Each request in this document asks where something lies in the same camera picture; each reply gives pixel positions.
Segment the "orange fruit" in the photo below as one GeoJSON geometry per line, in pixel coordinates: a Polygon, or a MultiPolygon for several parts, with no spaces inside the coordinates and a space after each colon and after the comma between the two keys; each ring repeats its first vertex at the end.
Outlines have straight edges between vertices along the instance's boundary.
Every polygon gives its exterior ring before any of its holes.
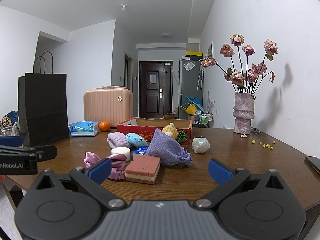
{"type": "Polygon", "coordinates": [[[110,129],[110,124],[109,124],[109,122],[101,122],[101,123],[99,123],[99,129],[100,129],[102,132],[107,132],[107,131],[109,131],[109,129],[110,129]]]}

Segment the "smartphone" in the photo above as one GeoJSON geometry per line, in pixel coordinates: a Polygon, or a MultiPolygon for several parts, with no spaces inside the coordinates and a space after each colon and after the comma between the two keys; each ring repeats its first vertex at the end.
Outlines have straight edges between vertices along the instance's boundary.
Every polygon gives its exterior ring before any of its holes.
{"type": "Polygon", "coordinates": [[[306,156],[305,160],[320,174],[320,160],[318,157],[306,156]]]}

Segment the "pink suitcase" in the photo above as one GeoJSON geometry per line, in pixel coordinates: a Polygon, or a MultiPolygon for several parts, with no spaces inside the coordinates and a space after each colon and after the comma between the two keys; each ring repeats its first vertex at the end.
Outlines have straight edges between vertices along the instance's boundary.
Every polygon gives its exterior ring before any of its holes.
{"type": "Polygon", "coordinates": [[[108,86],[84,93],[84,120],[107,121],[111,127],[133,117],[133,93],[125,87],[108,86]]]}

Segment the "ceiling light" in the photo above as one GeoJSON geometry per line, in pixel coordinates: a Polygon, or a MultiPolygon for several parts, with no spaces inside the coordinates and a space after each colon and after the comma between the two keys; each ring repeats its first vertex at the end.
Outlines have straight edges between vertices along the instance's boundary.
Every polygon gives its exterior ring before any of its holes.
{"type": "Polygon", "coordinates": [[[127,7],[127,4],[126,4],[126,3],[123,3],[121,6],[122,6],[121,11],[122,11],[122,12],[125,12],[125,8],[127,7]]]}
{"type": "Polygon", "coordinates": [[[162,33],[161,37],[163,37],[163,38],[171,38],[172,34],[170,34],[170,33],[162,33]]]}

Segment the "blue plush toy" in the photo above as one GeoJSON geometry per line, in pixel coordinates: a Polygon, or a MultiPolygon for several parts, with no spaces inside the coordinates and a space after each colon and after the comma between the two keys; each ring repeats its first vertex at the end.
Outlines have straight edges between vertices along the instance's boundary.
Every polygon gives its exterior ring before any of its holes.
{"type": "Polygon", "coordinates": [[[136,133],[128,133],[126,138],[130,144],[133,144],[137,148],[140,146],[148,146],[146,140],[136,133]]]}

